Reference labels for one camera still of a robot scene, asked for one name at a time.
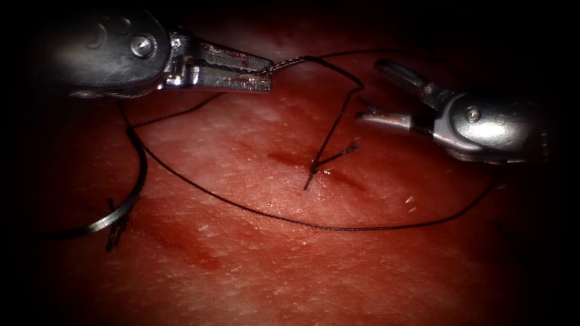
black suture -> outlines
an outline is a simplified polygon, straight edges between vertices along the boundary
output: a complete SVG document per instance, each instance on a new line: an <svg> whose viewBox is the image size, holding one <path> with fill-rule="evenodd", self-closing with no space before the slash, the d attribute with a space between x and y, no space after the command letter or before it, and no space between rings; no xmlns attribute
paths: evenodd
<svg viewBox="0 0 580 326"><path fill-rule="evenodd" d="M194 106L194 107L191 107L191 108L189 108L189 109L187 109L187 110L185 110L185 111L182 111L182 112L177 112L177 113L172 113L172 114L166 115L166 116L164 116L164 117L161 117L161 118L155 118L155 119L153 119L153 120L145 121L145 122L143 122L143 123L134 124L134 125L132 125L132 126L131 126L131 128L133 128L133 129L136 129L136 128L139 128L139 127L144 127L144 126L147 126L147 125L150 125L150 124L156 123L156 122L160 122L160 121L163 121L163 120L168 120L168 119L171 119L171 118L174 118L174 117L178 117L178 116L180 116L180 115L184 115L184 114L187 114L187 113L190 113L190 112L197 111L197 110L199 110L200 108L202 108L203 106L205 106L206 104L208 104L209 102L211 102L211 101L213 101L213 100L217 99L218 97L220 97L220 96L222 96L222 95L224 95L224 94L225 94L225 93L223 93L223 92L221 92L221 93L217 93L217 94L214 94L213 96L211 96L211 97L208 97L207 99L205 99L205 100L201 101L201 102L200 102L199 104L197 104L196 106Z"/></svg>
<svg viewBox="0 0 580 326"><path fill-rule="evenodd" d="M115 205L113 204L113 198L107 198L107 205L111 211L115 210ZM116 247L121 240L121 233L123 233L127 229L127 223L129 222L129 213L120 217L115 223L111 225L111 231L109 233L109 237L107 239L107 245L105 246L105 250L110 252L113 250L113 247Z"/></svg>
<svg viewBox="0 0 580 326"><path fill-rule="evenodd" d="M302 222L302 221L293 220L293 219L289 219L289 218L282 217L282 216L277 216L277 215L273 215L273 214L261 212L261 211L258 211L257 209L244 206L242 204L239 204L239 203L233 202L232 200L229 200L227 198L224 198L224 197L222 197L222 196L220 196L220 195L218 195L216 193L213 193L210 190L205 189L204 187L196 184L195 182L191 181L187 177L183 176L179 172L177 172L174 169L172 169L169 165L167 165L159 157L157 157L157 155L155 155L143 143L143 141L141 140L141 138L138 135L137 135L137 139L138 139L139 143L141 144L141 146L143 146L143 149L145 150L145 152L147 152L151 156L151 158L153 158L153 160L155 160L159 165L161 165L169 173L175 175L176 177L180 178L182 181L184 181L185 183L193 186L194 188L198 189L199 191L202 191L203 193L208 194L209 196L214 197L217 200L220 200L221 202L224 202L224 203L227 203L227 204L232 205L234 207L243 209L243 210L248 211L250 213L255 213L255 214L258 214L258 215L261 215L261 216L264 216L264 217L269 217L271 219L281 220L281 221L284 221L284 222L294 223L294 224L298 224L298 225L302 225L302 226L307 226L307 227L310 227L310 228L322 229L322 230L327 230L327 231L386 231L386 230L419 228L419 227L423 227L423 226L430 226L430 225L444 223L444 222L447 222L447 221L450 221L450 220L453 220L453 219L456 219L456 218L460 217L465 212L467 212L471 207L473 207L475 204L479 203L479 201L481 201L485 197L485 195L487 195L487 193L489 192L489 190L491 190L491 188L494 186L495 181L496 181L496 179L494 179L494 181L491 182L483 190L483 192L479 196L477 196L475 198L475 200L473 202L471 202L467 207L465 207L461 211L459 211L459 212L457 212L457 213L455 213L455 214L453 214L453 215L451 215L449 217L445 217L443 219L433 220L433 221L429 221L429 222L422 222L422 223L414 223L414 224L388 225L388 226L363 226L363 227L356 227L356 228L345 227L345 226L320 225L320 224Z"/></svg>
<svg viewBox="0 0 580 326"><path fill-rule="evenodd" d="M334 130L337 128L338 123L343 118L344 111L346 111L346 107L347 107L347 105L350 102L350 98L352 97L352 95L354 93L357 93L357 92L360 92L360 91L364 90L364 85L362 83L360 85L362 85L362 86L360 86L358 88L355 88L355 89L352 89L346 95L346 99L345 99L345 101L343 103L342 108L340 109L340 112L337 115L337 118L334 120L334 123L332 124L332 127L330 127L330 130L328 131L328 134L326 134L326 138L324 139L322 145L320 146L320 149L319 149L318 153L316 154L316 157L314 158L314 162L312 163L312 166L310 168L310 174L308 174L308 179L306 180L306 184L304 185L304 190L308 189L308 185L312 181L312 178L314 177L314 174L318 172L318 166L320 165L320 162L319 162L320 157L322 156L322 153L324 152L324 149L326 148L326 145L330 141L330 138L332 137L332 134L334 133Z"/></svg>
<svg viewBox="0 0 580 326"><path fill-rule="evenodd" d="M344 155L346 155L348 153L353 153L353 152L358 152L358 145L356 145L354 142L351 142L350 145L345 150L343 150L342 152L339 152L338 154L334 154L334 155L332 155L331 157L329 157L327 159L324 159L322 161L319 161L318 162L318 166L321 166L321 165L326 164L328 162L332 162L332 161L336 160L337 158L339 158L341 156L344 156Z"/></svg>
<svg viewBox="0 0 580 326"><path fill-rule="evenodd" d="M111 211L115 210L115 206L113 205L113 198L111 198L111 197L107 198L107 204L109 205L109 209ZM105 250L108 252L113 250L113 242L115 239L116 230L117 230L117 223L113 223L111 225L111 231L109 232L109 238L107 239L107 245L105 246Z"/></svg>
<svg viewBox="0 0 580 326"><path fill-rule="evenodd" d="M393 53L401 53L401 54L404 54L404 52L398 51L398 50L388 50L388 51L389 52L393 52ZM370 52L378 52L378 51L377 50L348 51L348 52L343 52L343 53L328 54L328 55L322 56L322 57L335 57L335 56L343 56L343 55L348 55L348 54L370 53ZM272 71L278 71L280 69L287 68L287 67L289 67L291 65L296 65L296 64L299 64L299 63L302 63L302 62L306 62L306 61L308 61L307 58L310 58L310 57L299 57L299 58L287 60L284 65L279 65L276 70L272 70ZM323 65L324 66L327 66L330 69L332 69L331 67L334 67L333 65L331 65L330 63L327 63L327 62L324 62ZM352 74L350 74L348 72L346 72L346 73L347 73L347 75L346 75L347 77L349 77L349 76L354 77ZM345 100L345 103L343 104L343 107L346 106L346 104L348 103L349 98L352 96L352 94L356 90L357 89L354 89L354 90L352 90L349 93L347 99ZM125 122L129 126L129 128L132 128L131 127L131 123L130 123L127 115L125 114L125 112L123 110L123 107L122 107L122 105L121 105L120 102L118 102L118 107L119 107L119 110L121 111L121 115L123 116L123 119L125 120ZM189 113L189 112L192 112L192 111L193 110L188 110L188 111L185 111L185 112L176 113L175 115L171 115L171 116L167 116L167 117L164 117L164 118L156 119L154 122L161 121L161 120L166 120L166 119L169 119L169 118L173 118L173 117L176 117L178 115L185 114L185 113ZM143 123L141 125L146 125L146 124L150 124L150 123L153 123L153 122ZM492 182L490 182L489 185L471 203L469 203L467 206L465 206L464 209L461 209L459 212L457 212L457 213L455 213L455 214L453 214L451 216L444 217L442 219L432 220L432 221L422 222L422 223L403 224L403 225L386 225L386 226L345 227L345 226L319 225L319 224L302 222L302 221L299 221L299 220L293 220L293 219L289 219L289 218L286 218L286 217L276 216L276 215L273 215L273 214L268 214L268 213L265 213L265 212L261 212L261 211L258 211L256 209L254 209L254 208L250 208L250 207L244 206L242 204L233 202L233 201L231 201L229 199L226 199L226 198L224 198L224 197L222 197L222 196L220 196L218 194L212 193L211 191L209 191L209 190L205 189L204 187L196 184L195 182L187 179L185 176L179 174L177 171L175 171L174 169L172 169L171 167L169 167L167 164L165 164L165 162L163 162L162 160L160 160L160 158L157 157L157 155L155 155L145 145L145 143L143 143L143 141L137 135L136 132L134 132L134 135L135 135L136 139L138 140L138 142L141 144L142 148L159 165L161 165L163 168L165 168L169 173L175 175L176 177L180 178L182 181L184 181L185 183L193 186L194 188L198 189L199 191L202 191L203 193L205 193L205 194L207 194L207 195L209 195L211 197L214 197L214 198L216 198L216 199L218 199L218 200L220 200L220 201L222 201L224 203L227 203L227 204L232 205L234 207L237 207L237 208L240 208L242 210L248 211L250 213L255 213L255 214L258 214L260 216L269 217L271 219L281 220L281 221L284 221L284 222L298 224L298 225L306 226L306 227L309 227L309 228L321 229L321 230L325 230L325 231L350 231L350 232L356 232L356 231L388 231L388 230L397 230L397 229L422 228L422 227L426 227L426 226L431 226L431 225L436 225L436 224L441 224L441 223L449 222L451 220L454 220L454 219L462 216L464 213L466 213L467 211L469 211L473 206L475 206L476 204L478 204L491 191L491 189L493 188L493 186L495 185L495 183L500 178L500 175L499 174L496 174L495 177L494 177L494 179L492 180Z"/></svg>

dark background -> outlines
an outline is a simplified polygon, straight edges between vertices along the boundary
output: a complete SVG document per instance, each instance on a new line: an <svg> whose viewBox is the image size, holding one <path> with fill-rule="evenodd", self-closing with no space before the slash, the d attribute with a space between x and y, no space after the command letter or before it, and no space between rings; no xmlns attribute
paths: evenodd
<svg viewBox="0 0 580 326"><path fill-rule="evenodd" d="M572 102L572 98L577 93L575 88L578 84L574 74L574 49L578 37L574 24L577 18L572 17L572 6L453 1L407 1L381 5L344 2L314 6L299 2L278 6L267 2L251 5L222 2L219 6L212 6L190 1L144 5L167 25L186 23L188 19L196 19L196 15L207 13L220 19L219 13L222 10L233 10L256 19L280 13L297 16L314 14L321 19L344 20L353 29L356 29L358 22L371 22L378 30L385 30L386 33L392 33L393 28L397 28L410 42L420 43L434 53L463 50L478 52L483 71L490 66L496 68L495 71L501 67L505 75L483 74L470 86L478 90L510 91L541 99L546 104L546 110L556 117L559 135L558 156L551 163L552 180L548 183L548 187L555 188L557 196L545 199L552 201L553 211L538 212L541 216L537 217L544 219L547 225L546 233L538 241L546 242L546 245L553 248L550 261L538 262L553 266L552 277L543 284L549 289L546 295L551 297L548 301L550 304L541 312L541 320L515 323L571 324L573 320L578 321L575 311L578 303L575 260L578 254L574 241L578 213L573 211L575 205L572 197L575 177L572 153L577 148L572 132L577 104ZM12 155L18 148L19 135L27 132L20 129L18 124L28 114L24 99L34 96L28 87L29 80L22 73L28 65L24 60L29 40L27 36L43 28L43 24L49 24L51 13L68 10L70 8L67 5L54 3L40 7L17 5L15 9L5 11L3 18L3 32L6 36L3 57L7 59L4 79L9 85L4 94L8 102L5 104L3 119L4 144L8 149L3 155L3 167L8 175L5 206L9 207L4 213L8 223L3 230L4 247L7 249L3 268L7 286L4 298L8 304L3 309L7 312L5 318L16 318L13 320L18 324L30 320L43 321L42 316L35 314L36 307L32 305L34 289L27 287L27 278L33 275L20 270L19 248L14 247L11 241L27 230L13 229L10 224L11 219L26 218L19 215L19 205L26 205L26 198L19 196L18 189L34 187L19 183L18 173L15 173L18 170L15 166L18 158ZM527 182L535 183L536 179L530 176ZM555 216L564 217L558 219L558 225L551 224Z"/></svg>

forceps jaw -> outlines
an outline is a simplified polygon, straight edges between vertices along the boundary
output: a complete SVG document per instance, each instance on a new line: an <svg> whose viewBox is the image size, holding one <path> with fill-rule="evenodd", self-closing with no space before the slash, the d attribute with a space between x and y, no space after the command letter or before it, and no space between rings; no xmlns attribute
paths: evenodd
<svg viewBox="0 0 580 326"><path fill-rule="evenodd" d="M171 55L157 89L267 92L272 88L263 57L211 43L186 31L170 33Z"/></svg>

